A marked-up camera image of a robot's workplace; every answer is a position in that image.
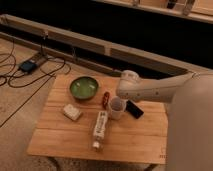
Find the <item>white cup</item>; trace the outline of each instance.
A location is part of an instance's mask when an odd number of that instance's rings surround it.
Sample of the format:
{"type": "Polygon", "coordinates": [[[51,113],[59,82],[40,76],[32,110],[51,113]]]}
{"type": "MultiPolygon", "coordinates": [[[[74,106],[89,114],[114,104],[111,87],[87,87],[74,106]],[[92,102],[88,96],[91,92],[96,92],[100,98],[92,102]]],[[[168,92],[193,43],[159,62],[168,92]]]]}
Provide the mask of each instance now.
{"type": "Polygon", "coordinates": [[[119,120],[126,109],[126,101],[113,97],[108,103],[109,118],[119,120]]]}

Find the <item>white bar of soap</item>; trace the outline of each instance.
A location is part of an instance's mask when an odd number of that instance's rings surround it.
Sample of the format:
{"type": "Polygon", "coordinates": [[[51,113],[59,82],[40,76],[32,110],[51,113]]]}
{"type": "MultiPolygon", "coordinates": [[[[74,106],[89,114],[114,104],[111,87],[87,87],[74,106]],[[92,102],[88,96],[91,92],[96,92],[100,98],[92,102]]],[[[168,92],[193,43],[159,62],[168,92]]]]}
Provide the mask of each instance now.
{"type": "Polygon", "coordinates": [[[72,119],[73,121],[76,121],[81,116],[82,112],[73,105],[68,104],[64,106],[63,114],[68,118],[72,119]]]}

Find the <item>black cable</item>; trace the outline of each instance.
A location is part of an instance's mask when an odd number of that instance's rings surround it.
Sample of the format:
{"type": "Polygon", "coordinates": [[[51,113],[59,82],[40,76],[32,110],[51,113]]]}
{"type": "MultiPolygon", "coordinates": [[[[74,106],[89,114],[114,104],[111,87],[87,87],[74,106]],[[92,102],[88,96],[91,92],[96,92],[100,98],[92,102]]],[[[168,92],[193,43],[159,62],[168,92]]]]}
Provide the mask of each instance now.
{"type": "MultiPolygon", "coordinates": [[[[4,16],[4,18],[5,18],[5,21],[6,21],[6,23],[7,23],[7,26],[10,27],[10,24],[9,24],[9,21],[8,21],[6,15],[3,14],[3,16],[4,16]]],[[[12,37],[12,49],[11,49],[10,53],[2,53],[2,54],[0,54],[0,56],[8,55],[5,59],[3,59],[2,61],[0,61],[0,63],[3,63],[4,61],[8,60],[8,59],[13,55],[13,51],[14,51],[14,49],[15,49],[15,40],[14,40],[14,37],[13,37],[12,34],[11,34],[11,37],[12,37]]]]}
{"type": "Polygon", "coordinates": [[[52,77],[49,77],[30,97],[28,97],[4,122],[0,125],[2,128],[52,77]]]}
{"type": "MultiPolygon", "coordinates": [[[[53,60],[52,58],[51,58],[51,59],[48,58],[48,61],[50,61],[50,62],[55,62],[55,63],[63,63],[63,62],[60,62],[60,61],[55,61],[55,60],[53,60]]],[[[68,67],[68,71],[65,72],[64,74],[67,75],[67,74],[70,73],[70,71],[72,70],[72,68],[71,68],[71,66],[70,66],[68,63],[66,63],[66,62],[65,62],[65,65],[68,67]]],[[[42,73],[44,73],[44,74],[46,74],[46,75],[49,75],[49,74],[48,74],[46,71],[44,71],[41,67],[40,67],[39,69],[40,69],[40,71],[41,71],[42,73]]]]}
{"type": "Polygon", "coordinates": [[[44,74],[44,75],[42,75],[41,77],[36,78],[35,80],[33,80],[33,81],[31,81],[30,83],[27,83],[27,84],[25,84],[25,85],[12,85],[12,81],[16,80],[16,78],[15,78],[14,76],[15,76],[15,74],[17,73],[17,71],[18,71],[18,70],[17,70],[16,72],[14,72],[14,74],[12,75],[12,77],[9,77],[7,83],[8,83],[8,85],[9,85],[10,87],[12,87],[12,88],[23,88],[23,87],[29,86],[29,85],[31,85],[31,84],[33,84],[33,83],[39,81],[40,79],[46,77],[46,76],[51,76],[51,74],[53,74],[53,73],[55,73],[56,71],[62,69],[62,68],[65,66],[65,63],[66,63],[66,61],[63,59],[63,64],[62,64],[62,66],[60,66],[59,68],[56,68],[55,70],[53,70],[53,71],[51,71],[51,72],[48,72],[48,74],[44,74]]]}

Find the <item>black object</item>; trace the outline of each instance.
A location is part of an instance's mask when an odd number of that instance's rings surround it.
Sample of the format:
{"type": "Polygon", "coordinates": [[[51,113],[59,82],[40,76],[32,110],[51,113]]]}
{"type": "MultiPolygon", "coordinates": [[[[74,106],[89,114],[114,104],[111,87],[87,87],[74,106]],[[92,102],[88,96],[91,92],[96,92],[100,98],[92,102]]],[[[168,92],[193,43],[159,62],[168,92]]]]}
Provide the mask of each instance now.
{"type": "Polygon", "coordinates": [[[37,68],[37,65],[30,60],[22,62],[21,65],[19,66],[19,70],[26,73],[31,73],[36,68],[37,68]]]}
{"type": "Polygon", "coordinates": [[[137,107],[133,102],[128,100],[126,102],[126,111],[128,111],[134,118],[138,119],[140,116],[143,115],[143,111],[137,107]]]}

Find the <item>cable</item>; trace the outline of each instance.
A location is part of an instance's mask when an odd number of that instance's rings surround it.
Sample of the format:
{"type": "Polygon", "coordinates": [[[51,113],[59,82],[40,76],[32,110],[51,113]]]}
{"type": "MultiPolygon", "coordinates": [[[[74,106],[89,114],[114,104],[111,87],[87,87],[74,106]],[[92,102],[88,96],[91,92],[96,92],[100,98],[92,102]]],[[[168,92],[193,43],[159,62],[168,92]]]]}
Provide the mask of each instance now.
{"type": "Polygon", "coordinates": [[[12,75],[12,77],[9,77],[9,79],[8,79],[8,85],[9,85],[10,87],[12,87],[12,88],[23,88],[23,87],[29,86],[29,85],[31,85],[31,84],[33,84],[33,83],[39,81],[40,79],[46,77],[46,76],[52,76],[51,74],[53,74],[53,73],[55,73],[56,71],[62,69],[62,68],[65,66],[65,63],[66,63],[66,61],[63,59],[63,64],[62,64],[62,66],[60,66],[59,68],[56,68],[55,70],[53,70],[53,71],[51,71],[51,72],[48,72],[47,74],[42,75],[41,77],[36,78],[35,80],[33,80],[33,81],[31,81],[31,82],[29,82],[29,83],[27,83],[27,84],[24,84],[24,85],[13,85],[13,84],[12,84],[12,81],[16,79],[14,76],[15,76],[15,74],[17,73],[17,71],[18,71],[18,70],[17,70],[16,72],[14,72],[14,74],[12,75]]]}
{"type": "MultiPolygon", "coordinates": [[[[52,58],[48,58],[48,61],[50,61],[50,62],[55,62],[55,63],[62,63],[62,62],[60,62],[60,61],[55,61],[55,60],[53,60],[52,58]]],[[[68,71],[65,72],[64,74],[67,75],[67,74],[70,73],[70,71],[72,70],[72,68],[71,68],[71,66],[70,66],[68,63],[66,63],[66,62],[65,62],[65,65],[68,67],[68,71]]],[[[41,67],[40,67],[39,69],[40,69],[40,71],[41,71],[42,73],[44,73],[44,74],[46,74],[46,75],[49,75],[49,74],[48,74],[46,71],[44,71],[41,67]]]]}
{"type": "Polygon", "coordinates": [[[52,77],[49,77],[30,97],[28,97],[4,122],[0,125],[2,128],[52,77]]]}

